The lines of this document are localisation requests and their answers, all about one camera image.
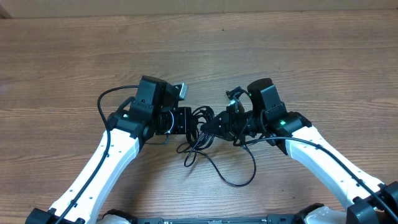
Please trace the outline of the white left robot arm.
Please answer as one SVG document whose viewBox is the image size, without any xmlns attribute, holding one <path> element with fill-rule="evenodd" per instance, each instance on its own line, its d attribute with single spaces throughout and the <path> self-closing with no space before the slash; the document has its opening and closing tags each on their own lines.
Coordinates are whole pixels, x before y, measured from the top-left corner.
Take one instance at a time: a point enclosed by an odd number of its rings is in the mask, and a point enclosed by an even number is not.
<svg viewBox="0 0 398 224">
<path fill-rule="evenodd" d="M 143 76 L 137 92 L 109 116 L 100 113 L 103 137 L 68 190 L 48 210 L 33 209 L 26 223 L 100 223 L 100 211 L 124 169 L 155 134 L 185 133 L 187 114 L 178 111 L 188 86 Z"/>
</svg>

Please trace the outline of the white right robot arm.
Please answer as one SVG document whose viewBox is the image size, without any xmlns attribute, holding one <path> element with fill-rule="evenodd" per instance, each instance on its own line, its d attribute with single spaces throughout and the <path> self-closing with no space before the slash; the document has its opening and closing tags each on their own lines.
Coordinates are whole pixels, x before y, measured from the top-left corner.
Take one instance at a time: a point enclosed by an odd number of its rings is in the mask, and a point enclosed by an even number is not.
<svg viewBox="0 0 398 224">
<path fill-rule="evenodd" d="M 270 78 L 227 92 L 226 110 L 201 131 L 235 146 L 266 141 L 305 166 L 338 199 L 343 211 L 314 203 L 292 223 L 397 223 L 397 182 L 384 184 L 350 162 L 298 112 L 288 112 Z"/>
</svg>

